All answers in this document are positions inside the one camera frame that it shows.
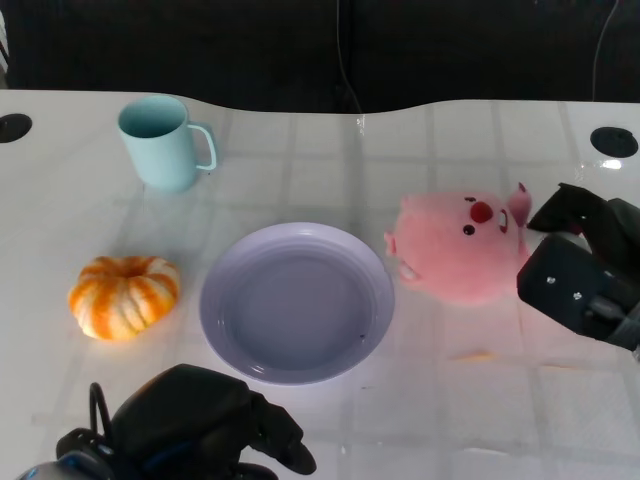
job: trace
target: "pumpkin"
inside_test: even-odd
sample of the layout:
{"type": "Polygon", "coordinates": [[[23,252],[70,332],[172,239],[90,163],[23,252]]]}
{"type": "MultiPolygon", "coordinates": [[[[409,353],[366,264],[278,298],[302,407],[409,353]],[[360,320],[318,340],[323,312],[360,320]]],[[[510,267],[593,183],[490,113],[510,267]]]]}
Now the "pumpkin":
{"type": "Polygon", "coordinates": [[[178,269],[159,257],[98,257],[69,292],[80,328],[100,340],[129,340],[171,311],[178,269]]]}

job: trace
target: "white table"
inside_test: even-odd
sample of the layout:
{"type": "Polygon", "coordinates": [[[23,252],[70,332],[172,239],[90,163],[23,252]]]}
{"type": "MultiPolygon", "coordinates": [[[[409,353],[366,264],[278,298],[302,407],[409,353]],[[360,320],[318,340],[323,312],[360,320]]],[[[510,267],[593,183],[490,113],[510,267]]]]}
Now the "white table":
{"type": "MultiPolygon", "coordinates": [[[[144,190],[116,131],[139,94],[0,91],[0,115],[34,120],[0,145],[0,476],[50,459],[87,425],[98,381],[112,412],[179,362],[237,375],[207,346],[198,294],[216,257],[283,221],[352,231],[384,255],[403,193],[524,182],[534,210],[559,181],[640,203],[640,156],[620,170],[589,143],[640,106],[458,101],[359,116],[228,110],[187,100],[209,122],[221,165],[182,196],[144,190]],[[66,293],[100,254],[161,255],[184,295],[126,344],[82,336],[66,293]]],[[[391,330],[352,372],[303,388],[248,381],[302,425],[317,480],[640,478],[640,367],[515,298],[474,310],[397,291],[391,330]],[[467,358],[494,355],[485,361],[467,358]]],[[[256,453],[283,479],[301,478],[256,453]]]]}

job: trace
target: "light blue mug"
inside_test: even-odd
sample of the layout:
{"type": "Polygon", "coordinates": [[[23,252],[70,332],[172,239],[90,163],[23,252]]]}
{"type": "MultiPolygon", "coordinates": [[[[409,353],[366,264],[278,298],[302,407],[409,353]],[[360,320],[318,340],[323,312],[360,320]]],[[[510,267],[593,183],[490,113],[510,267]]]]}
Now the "light blue mug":
{"type": "Polygon", "coordinates": [[[189,111],[173,97],[153,95],[127,105],[118,127],[140,179],[168,192],[182,192],[196,181],[197,171],[216,168],[216,148],[208,125],[189,121],[189,111]],[[211,163],[198,165],[190,129],[204,133],[211,163]]]}

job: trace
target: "purple plate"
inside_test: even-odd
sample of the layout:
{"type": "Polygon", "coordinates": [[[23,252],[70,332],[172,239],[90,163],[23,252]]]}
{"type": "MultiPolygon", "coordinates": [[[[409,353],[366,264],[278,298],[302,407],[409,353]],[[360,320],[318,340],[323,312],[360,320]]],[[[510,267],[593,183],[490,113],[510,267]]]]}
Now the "purple plate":
{"type": "Polygon", "coordinates": [[[286,223],[233,245],[202,289],[207,340],[236,370],[270,383],[335,377],[387,331],[391,278],[378,256],[342,230],[286,223]]]}

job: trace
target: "wire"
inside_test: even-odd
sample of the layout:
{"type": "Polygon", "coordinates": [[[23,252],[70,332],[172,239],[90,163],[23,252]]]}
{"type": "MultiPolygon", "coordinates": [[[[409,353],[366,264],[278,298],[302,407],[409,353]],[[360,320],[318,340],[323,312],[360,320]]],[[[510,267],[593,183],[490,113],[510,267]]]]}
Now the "wire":
{"type": "Polygon", "coordinates": [[[596,53],[593,56],[593,72],[591,74],[591,101],[592,102],[596,101],[596,85],[597,85],[597,79],[598,79],[598,59],[600,57],[600,49],[602,48],[602,41],[604,39],[604,34],[607,31],[607,28],[609,27],[609,22],[611,22],[613,15],[616,13],[616,10],[618,9],[619,3],[620,3],[620,0],[616,0],[616,2],[613,4],[613,7],[611,8],[611,11],[609,12],[609,16],[604,22],[604,26],[602,27],[602,31],[600,32],[600,38],[598,38],[596,53]]]}
{"type": "Polygon", "coordinates": [[[344,69],[344,62],[342,60],[342,49],[340,48],[340,0],[336,0],[336,43],[338,45],[338,64],[340,65],[340,74],[342,75],[342,80],[344,81],[347,89],[349,90],[349,94],[353,98],[353,102],[356,104],[356,109],[360,115],[363,115],[364,112],[362,108],[360,108],[360,102],[358,101],[358,96],[356,95],[355,90],[351,86],[351,82],[349,81],[349,77],[347,77],[347,72],[344,69]]]}
{"type": "Polygon", "coordinates": [[[6,64],[9,63],[9,55],[7,54],[7,52],[4,50],[4,45],[2,44],[2,40],[0,40],[0,56],[4,59],[4,62],[6,64]]]}
{"type": "Polygon", "coordinates": [[[89,387],[89,422],[93,433],[98,433],[98,418],[96,415],[96,405],[100,412],[100,419],[102,420],[102,430],[104,431],[104,438],[107,444],[113,445],[113,431],[111,429],[111,419],[109,418],[109,410],[107,409],[107,402],[104,400],[104,393],[102,393],[102,387],[97,383],[92,383],[89,387]]]}

